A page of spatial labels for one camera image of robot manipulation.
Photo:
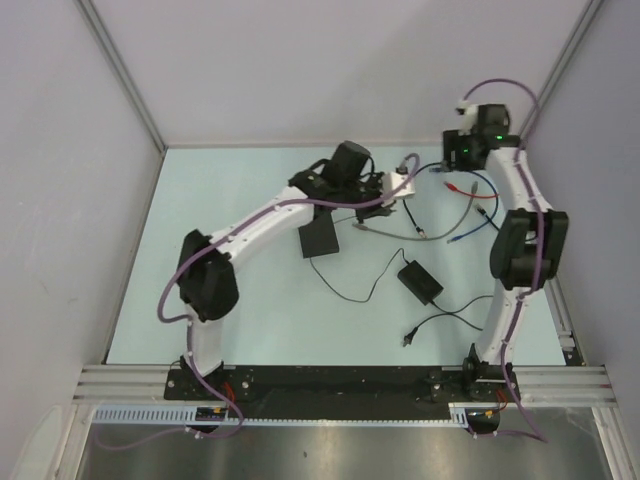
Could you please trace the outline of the black network switch box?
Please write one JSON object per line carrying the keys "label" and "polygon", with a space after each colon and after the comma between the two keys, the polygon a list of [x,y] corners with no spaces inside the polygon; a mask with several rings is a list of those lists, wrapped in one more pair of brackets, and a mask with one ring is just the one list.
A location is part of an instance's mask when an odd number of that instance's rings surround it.
{"label": "black network switch box", "polygon": [[298,228],[302,256],[305,259],[337,254],[340,250],[333,218],[326,214]]}

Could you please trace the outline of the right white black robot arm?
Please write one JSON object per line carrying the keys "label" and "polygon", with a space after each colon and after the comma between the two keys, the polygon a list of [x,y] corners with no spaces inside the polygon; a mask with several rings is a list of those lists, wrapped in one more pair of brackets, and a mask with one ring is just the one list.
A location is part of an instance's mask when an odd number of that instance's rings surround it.
{"label": "right white black robot arm", "polygon": [[498,385],[512,384],[514,340],[530,300],[556,276],[569,218],[537,186],[524,141],[510,133],[505,105],[462,100],[456,111],[460,126],[442,135],[443,166],[447,171],[486,171],[505,210],[489,258],[496,280],[493,300],[485,327],[462,365],[463,393],[484,401]]}

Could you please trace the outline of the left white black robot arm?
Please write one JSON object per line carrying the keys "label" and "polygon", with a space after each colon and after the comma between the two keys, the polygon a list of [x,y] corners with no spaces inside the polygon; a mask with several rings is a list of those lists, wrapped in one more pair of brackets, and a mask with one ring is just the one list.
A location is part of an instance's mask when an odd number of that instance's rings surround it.
{"label": "left white black robot arm", "polygon": [[253,256],[283,233],[306,227],[337,209],[351,209],[360,220],[390,214],[392,205],[413,192],[415,167],[368,169],[371,153],[352,141],[341,142],[293,174],[264,206],[224,229],[184,237],[170,284],[179,291],[187,323],[184,362],[186,387],[197,398],[214,397],[221,387],[216,371],[224,363],[223,325],[240,300],[236,275]]}

